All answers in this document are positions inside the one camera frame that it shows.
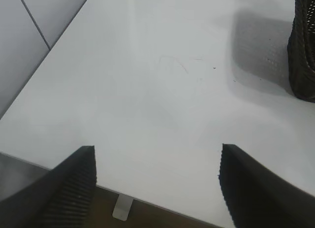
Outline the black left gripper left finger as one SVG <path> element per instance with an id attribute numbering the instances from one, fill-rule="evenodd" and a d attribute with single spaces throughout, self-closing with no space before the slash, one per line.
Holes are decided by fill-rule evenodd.
<path id="1" fill-rule="evenodd" d="M 96 188 L 94 146 L 82 146 L 34 183 L 0 202 L 2 228 L 80 228 Z"/>

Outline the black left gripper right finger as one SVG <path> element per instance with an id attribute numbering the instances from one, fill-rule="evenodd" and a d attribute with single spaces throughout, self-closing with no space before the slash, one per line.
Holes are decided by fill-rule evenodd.
<path id="1" fill-rule="evenodd" d="M 223 144 L 219 182 L 237 228 L 313 228 L 315 198 L 234 144 Z"/>

